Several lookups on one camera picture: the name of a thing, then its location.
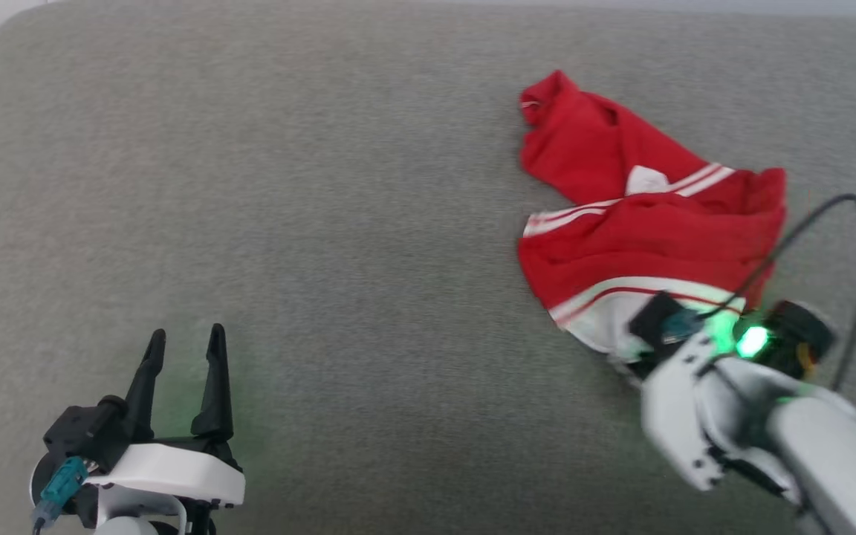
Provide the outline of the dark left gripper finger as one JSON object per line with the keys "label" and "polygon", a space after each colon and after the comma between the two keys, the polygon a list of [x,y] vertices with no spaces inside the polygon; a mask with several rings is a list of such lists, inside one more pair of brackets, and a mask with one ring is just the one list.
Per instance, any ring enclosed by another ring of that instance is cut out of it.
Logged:
{"label": "dark left gripper finger", "polygon": [[153,400],[157,376],[163,369],[165,348],[166,332],[158,328],[147,343],[126,394],[128,414],[123,423],[132,441],[151,441],[155,436],[152,429]]}
{"label": "dark left gripper finger", "polygon": [[234,423],[227,333],[222,324],[212,325],[205,360],[207,380],[200,412],[192,420],[191,433],[197,438],[229,441],[234,435]]}

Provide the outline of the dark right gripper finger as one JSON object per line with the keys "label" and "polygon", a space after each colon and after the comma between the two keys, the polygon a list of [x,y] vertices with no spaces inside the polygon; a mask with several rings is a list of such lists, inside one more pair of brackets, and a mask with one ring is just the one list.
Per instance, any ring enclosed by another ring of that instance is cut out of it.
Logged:
{"label": "dark right gripper finger", "polygon": [[639,354],[625,363],[629,376],[638,382],[644,382],[659,365],[659,356],[656,354]]}

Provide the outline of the grey fabric sofa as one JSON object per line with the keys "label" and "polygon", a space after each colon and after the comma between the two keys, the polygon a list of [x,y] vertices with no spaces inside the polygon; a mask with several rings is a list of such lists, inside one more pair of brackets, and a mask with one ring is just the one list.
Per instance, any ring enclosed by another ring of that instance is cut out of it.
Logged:
{"label": "grey fabric sofa", "polygon": [[[227,332],[247,477],[218,535],[792,535],[699,493],[516,260],[565,199],[519,165],[564,70],[709,161],[856,192],[856,19],[286,0],[48,4],[0,27],[0,535],[69,404],[167,334],[186,435]],[[856,355],[843,384],[856,404]]]}

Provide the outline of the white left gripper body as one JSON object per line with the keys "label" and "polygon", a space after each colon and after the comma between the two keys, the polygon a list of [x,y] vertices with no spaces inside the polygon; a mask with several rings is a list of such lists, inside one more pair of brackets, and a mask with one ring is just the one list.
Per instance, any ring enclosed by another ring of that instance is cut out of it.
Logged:
{"label": "white left gripper body", "polygon": [[247,493],[244,474],[225,461],[164,444],[133,444],[85,483],[98,488],[102,510],[176,510],[181,499],[238,507]]}

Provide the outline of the red white jersey shirt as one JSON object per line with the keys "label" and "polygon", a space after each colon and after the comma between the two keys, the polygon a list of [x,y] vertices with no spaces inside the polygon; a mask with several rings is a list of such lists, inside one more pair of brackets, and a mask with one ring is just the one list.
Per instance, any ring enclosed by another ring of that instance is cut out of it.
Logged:
{"label": "red white jersey shirt", "polygon": [[530,288],[562,331],[622,363],[641,342],[628,322],[660,291],[694,311],[722,351],[767,277],[734,292],[777,244],[787,172],[709,162],[562,71],[525,89],[527,173],[571,201],[531,215],[519,241]]}

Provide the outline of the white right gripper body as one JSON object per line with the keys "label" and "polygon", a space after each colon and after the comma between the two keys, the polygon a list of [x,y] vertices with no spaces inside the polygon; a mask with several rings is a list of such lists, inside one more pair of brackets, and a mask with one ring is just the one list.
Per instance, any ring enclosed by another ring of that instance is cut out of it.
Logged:
{"label": "white right gripper body", "polygon": [[718,350],[706,328],[669,335],[640,387],[646,437],[700,491],[733,471],[771,489],[771,454],[758,447],[770,410],[771,370]]}

